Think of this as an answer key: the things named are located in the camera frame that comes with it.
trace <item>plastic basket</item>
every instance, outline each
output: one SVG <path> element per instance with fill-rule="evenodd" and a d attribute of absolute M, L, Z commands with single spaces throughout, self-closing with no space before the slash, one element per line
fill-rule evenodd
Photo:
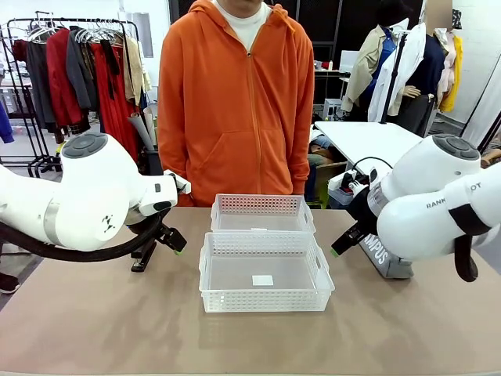
<path fill-rule="evenodd" d="M 200 292 L 208 313 L 324 311 L 334 284 L 312 233 L 207 233 Z"/>
<path fill-rule="evenodd" d="M 218 194 L 212 205 L 211 230 L 315 232 L 313 215 L 302 196 Z"/>

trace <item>white sticker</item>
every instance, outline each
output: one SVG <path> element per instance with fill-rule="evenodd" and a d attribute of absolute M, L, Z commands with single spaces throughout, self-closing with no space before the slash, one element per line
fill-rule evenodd
<path fill-rule="evenodd" d="M 253 286 L 273 286 L 272 276 L 252 276 Z"/>

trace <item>hood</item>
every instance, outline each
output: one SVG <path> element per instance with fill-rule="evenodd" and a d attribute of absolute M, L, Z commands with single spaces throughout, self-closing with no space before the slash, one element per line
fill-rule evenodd
<path fill-rule="evenodd" d="M 290 23 L 287 11 L 282 8 L 280 4 L 270 6 L 272 14 L 269 15 L 267 24 L 287 25 L 293 32 L 294 27 Z M 190 12 L 203 12 L 206 13 L 217 25 L 221 27 L 228 26 L 225 17 L 218 11 L 211 0 L 196 0 L 189 8 Z"/>

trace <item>beige garment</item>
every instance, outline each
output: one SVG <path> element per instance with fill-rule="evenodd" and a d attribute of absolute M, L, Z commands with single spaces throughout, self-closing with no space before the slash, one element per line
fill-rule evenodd
<path fill-rule="evenodd" d="M 124 53 L 125 98 L 133 99 L 135 105 L 138 106 L 141 99 L 141 88 L 144 85 L 141 56 L 139 55 L 138 42 L 134 38 L 127 36 L 126 42 L 128 47 L 128 59 L 131 64 L 132 79 L 128 70 L 127 54 Z"/>
<path fill-rule="evenodd" d="M 376 71 L 379 64 L 381 51 L 383 50 L 383 42 L 386 38 L 381 26 L 377 26 L 367 35 L 366 40 L 360 48 L 359 55 L 351 70 L 350 82 L 346 89 L 346 96 L 343 99 L 341 109 L 350 112 L 353 109 L 353 104 L 359 104 L 359 97 L 367 89 L 370 82 L 373 80 L 373 73 Z M 397 98 L 393 106 L 388 110 L 388 115 L 396 116 L 400 110 L 402 102 L 403 89 L 398 92 Z"/>

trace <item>orange hoodie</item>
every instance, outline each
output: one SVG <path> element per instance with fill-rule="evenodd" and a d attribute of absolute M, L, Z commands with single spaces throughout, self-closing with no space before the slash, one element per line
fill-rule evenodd
<path fill-rule="evenodd" d="M 160 61 L 160 159 L 192 183 L 179 204 L 303 193 L 314 84 L 312 43 L 280 5 L 247 53 L 210 1 L 194 2 L 171 26 Z"/>

